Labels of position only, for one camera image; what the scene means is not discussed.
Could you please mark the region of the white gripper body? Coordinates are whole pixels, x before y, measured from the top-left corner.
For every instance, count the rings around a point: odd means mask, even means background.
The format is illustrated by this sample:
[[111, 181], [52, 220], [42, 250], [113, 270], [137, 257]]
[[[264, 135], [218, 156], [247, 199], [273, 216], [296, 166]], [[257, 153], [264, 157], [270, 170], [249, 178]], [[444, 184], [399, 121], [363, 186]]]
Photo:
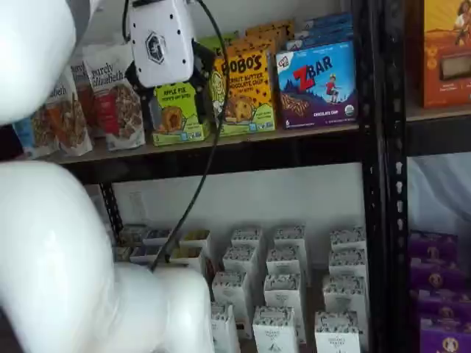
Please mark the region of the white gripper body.
[[130, 42], [145, 88], [184, 82], [194, 71], [194, 25], [187, 1], [132, 1]]

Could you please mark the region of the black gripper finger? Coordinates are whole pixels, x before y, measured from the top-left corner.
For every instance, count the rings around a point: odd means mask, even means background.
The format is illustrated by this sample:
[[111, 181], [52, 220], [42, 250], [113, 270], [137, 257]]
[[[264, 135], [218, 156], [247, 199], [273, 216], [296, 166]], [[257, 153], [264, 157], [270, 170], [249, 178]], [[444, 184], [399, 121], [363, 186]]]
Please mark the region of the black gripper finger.
[[144, 130], [145, 132], [151, 132], [153, 130], [153, 123], [149, 103], [153, 97], [153, 90], [151, 88], [145, 88], [139, 81], [134, 61], [132, 61], [128, 66], [125, 72], [125, 77], [140, 99]]
[[216, 54], [201, 43], [192, 40], [194, 53], [194, 70], [191, 76], [191, 85], [195, 90], [194, 103], [198, 122], [203, 124], [207, 118], [208, 92], [207, 86], [213, 69]]

